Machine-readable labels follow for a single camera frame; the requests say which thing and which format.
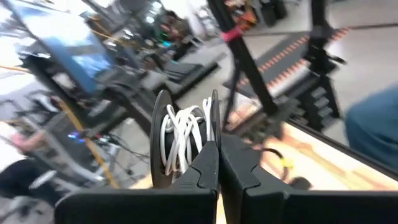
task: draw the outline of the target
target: blue fabric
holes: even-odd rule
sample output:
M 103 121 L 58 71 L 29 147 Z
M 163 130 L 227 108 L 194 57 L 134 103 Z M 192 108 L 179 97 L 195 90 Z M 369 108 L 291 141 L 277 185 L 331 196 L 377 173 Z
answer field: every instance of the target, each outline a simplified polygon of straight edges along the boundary
M 354 105 L 345 125 L 351 148 L 398 171 L 398 86 Z

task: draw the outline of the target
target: coiled white cable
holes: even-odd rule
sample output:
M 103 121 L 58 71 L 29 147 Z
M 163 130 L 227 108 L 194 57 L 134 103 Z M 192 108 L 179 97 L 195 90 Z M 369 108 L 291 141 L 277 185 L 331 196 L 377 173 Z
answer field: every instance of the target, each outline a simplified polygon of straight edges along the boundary
M 204 99 L 202 106 L 203 110 L 198 106 L 191 106 L 175 114 L 172 105 L 167 105 L 167 115 L 164 117 L 160 128 L 160 156 L 165 166 L 165 175 L 178 171 L 184 173 L 192 163 L 190 135 L 195 140 L 198 152 L 203 148 L 198 122 L 203 120 L 206 122 L 207 141 L 214 140 L 214 130 L 210 121 L 211 97 Z M 165 136 L 169 133 L 174 134 L 174 140 L 170 154 L 166 157 Z

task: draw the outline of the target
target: monitor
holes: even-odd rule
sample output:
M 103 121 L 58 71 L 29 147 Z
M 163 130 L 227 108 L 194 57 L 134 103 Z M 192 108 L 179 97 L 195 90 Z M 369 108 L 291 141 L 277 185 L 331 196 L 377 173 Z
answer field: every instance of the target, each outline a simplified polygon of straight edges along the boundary
M 95 95 L 98 75 L 112 68 L 114 60 L 84 18 L 21 0 L 3 2 L 83 92 Z

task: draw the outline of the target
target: wooden surface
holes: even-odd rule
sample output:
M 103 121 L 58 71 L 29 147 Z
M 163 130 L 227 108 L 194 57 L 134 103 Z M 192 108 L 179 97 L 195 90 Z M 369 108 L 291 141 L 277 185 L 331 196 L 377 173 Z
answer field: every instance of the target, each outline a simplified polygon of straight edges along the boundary
M 239 123 L 256 111 L 253 105 L 239 108 L 231 119 Z M 304 177 L 312 184 L 311 190 L 398 190 L 398 182 L 370 168 L 337 149 L 319 141 L 301 130 L 284 124 L 284 137 L 280 141 L 268 139 L 264 145 L 277 149 L 290 161 L 291 170 L 287 182 L 294 177 Z M 278 157 L 263 154 L 261 166 L 276 177 L 282 164 Z M 145 189 L 152 186 L 151 176 L 132 186 Z M 226 223 L 222 199 L 218 200 L 217 224 Z

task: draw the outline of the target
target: cable spool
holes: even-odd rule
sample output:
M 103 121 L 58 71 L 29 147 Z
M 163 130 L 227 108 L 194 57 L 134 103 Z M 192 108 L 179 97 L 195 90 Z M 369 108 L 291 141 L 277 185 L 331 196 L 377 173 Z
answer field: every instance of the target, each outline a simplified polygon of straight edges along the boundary
M 208 141 L 221 147 L 218 94 L 198 106 L 174 111 L 168 91 L 161 91 L 155 102 L 150 131 L 150 168 L 155 188 L 166 188 L 184 173 Z

